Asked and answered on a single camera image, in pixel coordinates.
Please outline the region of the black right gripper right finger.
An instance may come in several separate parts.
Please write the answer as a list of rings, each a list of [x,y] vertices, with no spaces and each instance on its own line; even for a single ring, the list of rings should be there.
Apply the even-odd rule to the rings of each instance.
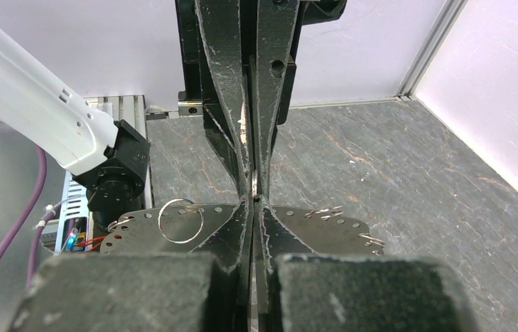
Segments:
[[[340,206],[255,205],[260,331],[477,331],[456,273],[425,256],[386,255]]]

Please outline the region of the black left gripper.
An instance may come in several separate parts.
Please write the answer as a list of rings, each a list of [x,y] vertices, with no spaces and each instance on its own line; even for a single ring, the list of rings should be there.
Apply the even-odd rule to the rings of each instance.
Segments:
[[[338,20],[345,1],[177,1],[185,88],[240,197],[269,196],[277,128],[286,121],[304,26]]]

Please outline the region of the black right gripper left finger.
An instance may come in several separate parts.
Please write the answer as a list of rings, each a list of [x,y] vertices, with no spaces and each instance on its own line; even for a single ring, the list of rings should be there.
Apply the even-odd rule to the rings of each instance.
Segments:
[[[237,203],[252,213],[249,198]],[[43,263],[11,331],[247,331],[249,253],[62,254]]]

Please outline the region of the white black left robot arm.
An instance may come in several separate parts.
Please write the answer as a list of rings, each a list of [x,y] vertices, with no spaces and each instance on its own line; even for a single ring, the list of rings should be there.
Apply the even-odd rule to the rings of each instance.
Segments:
[[[200,100],[226,148],[239,196],[252,159],[268,178],[275,127],[288,110],[301,29],[339,19],[345,1],[177,1],[186,94]],[[50,154],[88,191],[102,227],[140,207],[150,146],[92,107],[0,29],[0,120]]]

